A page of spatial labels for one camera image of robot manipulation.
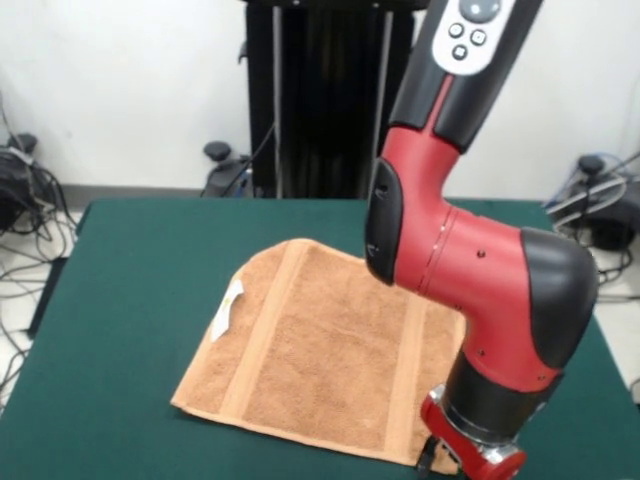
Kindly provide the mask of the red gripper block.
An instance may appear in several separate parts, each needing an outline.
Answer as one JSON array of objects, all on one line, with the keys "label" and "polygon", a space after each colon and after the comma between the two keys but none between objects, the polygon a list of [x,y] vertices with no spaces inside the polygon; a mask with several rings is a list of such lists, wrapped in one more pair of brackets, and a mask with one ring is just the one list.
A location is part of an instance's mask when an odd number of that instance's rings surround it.
[{"label": "red gripper block", "polygon": [[446,418],[441,406],[445,385],[434,387],[421,407],[421,418],[430,432],[416,463],[420,479],[426,479],[442,446],[465,474],[466,479],[512,479],[527,460],[527,455],[515,444],[488,446],[458,431]]}]

